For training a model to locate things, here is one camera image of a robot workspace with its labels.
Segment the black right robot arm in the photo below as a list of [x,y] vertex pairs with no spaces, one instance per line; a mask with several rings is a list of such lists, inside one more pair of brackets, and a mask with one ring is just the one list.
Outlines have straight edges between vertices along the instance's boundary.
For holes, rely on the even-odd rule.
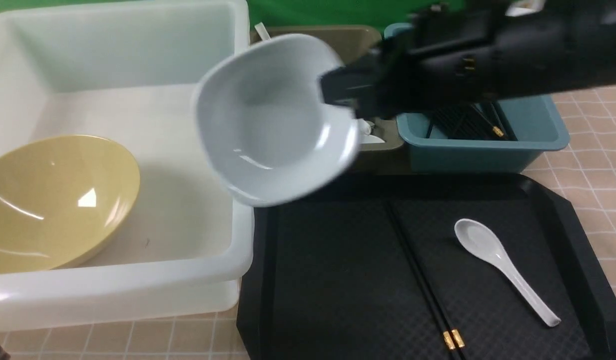
[[390,118],[454,105],[616,85],[616,0],[547,0],[410,14],[411,26],[356,61],[324,73],[326,104],[358,118]]

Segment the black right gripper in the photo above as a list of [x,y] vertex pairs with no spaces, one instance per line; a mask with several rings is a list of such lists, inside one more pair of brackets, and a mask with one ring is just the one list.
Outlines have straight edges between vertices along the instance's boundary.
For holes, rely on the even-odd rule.
[[487,80],[487,20],[413,20],[357,60],[321,76],[326,104],[358,118],[393,117],[479,102]]

